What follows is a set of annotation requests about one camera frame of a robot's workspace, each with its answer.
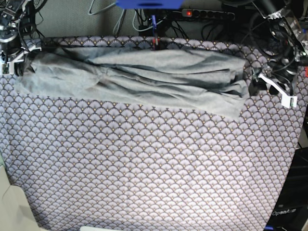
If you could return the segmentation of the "black OpenArm computer box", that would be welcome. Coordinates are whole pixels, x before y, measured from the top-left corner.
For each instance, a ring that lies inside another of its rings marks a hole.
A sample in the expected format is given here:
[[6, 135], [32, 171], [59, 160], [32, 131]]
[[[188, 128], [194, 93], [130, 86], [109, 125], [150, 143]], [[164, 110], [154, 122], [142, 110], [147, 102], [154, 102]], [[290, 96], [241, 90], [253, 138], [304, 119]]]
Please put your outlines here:
[[264, 230], [303, 231], [308, 225], [308, 149], [297, 149]]

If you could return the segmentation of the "blue vertical post centre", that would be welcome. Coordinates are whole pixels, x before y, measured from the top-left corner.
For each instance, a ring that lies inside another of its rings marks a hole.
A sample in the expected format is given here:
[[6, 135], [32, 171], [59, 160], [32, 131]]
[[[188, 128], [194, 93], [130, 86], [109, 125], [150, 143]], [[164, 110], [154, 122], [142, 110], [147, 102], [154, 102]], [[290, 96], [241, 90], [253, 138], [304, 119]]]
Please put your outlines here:
[[155, 37], [157, 32], [157, 23], [156, 23], [156, 16], [155, 15], [151, 15], [151, 21], [152, 21], [152, 30], [153, 30], [153, 36]]

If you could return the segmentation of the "black power strip red switch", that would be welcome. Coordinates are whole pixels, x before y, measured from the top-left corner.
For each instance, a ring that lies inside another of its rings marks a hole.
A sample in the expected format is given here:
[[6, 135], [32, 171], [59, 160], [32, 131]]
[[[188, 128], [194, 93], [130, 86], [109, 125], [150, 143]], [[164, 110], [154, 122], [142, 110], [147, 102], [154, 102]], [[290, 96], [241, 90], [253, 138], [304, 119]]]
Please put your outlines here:
[[235, 20], [235, 14], [230, 12], [197, 9], [182, 9], [180, 12], [187, 18]]

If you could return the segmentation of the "light grey T-shirt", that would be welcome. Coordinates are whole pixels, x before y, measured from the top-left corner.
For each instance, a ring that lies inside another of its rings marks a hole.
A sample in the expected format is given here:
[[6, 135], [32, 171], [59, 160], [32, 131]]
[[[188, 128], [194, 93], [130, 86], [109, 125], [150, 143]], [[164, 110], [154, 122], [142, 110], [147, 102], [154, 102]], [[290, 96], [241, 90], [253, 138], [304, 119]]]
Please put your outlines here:
[[15, 90], [165, 108], [237, 119], [249, 90], [245, 60], [206, 50], [56, 48], [33, 53]]

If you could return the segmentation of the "fan-patterned table cloth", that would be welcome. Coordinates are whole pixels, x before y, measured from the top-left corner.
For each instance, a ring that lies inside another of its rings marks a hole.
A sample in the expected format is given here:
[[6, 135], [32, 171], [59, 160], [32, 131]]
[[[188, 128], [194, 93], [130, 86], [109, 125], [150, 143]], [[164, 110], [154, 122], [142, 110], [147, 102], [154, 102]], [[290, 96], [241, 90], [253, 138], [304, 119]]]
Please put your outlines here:
[[261, 231], [308, 104], [262, 92], [239, 119], [200, 110], [40, 97], [0, 78], [0, 153], [18, 208], [53, 231]]

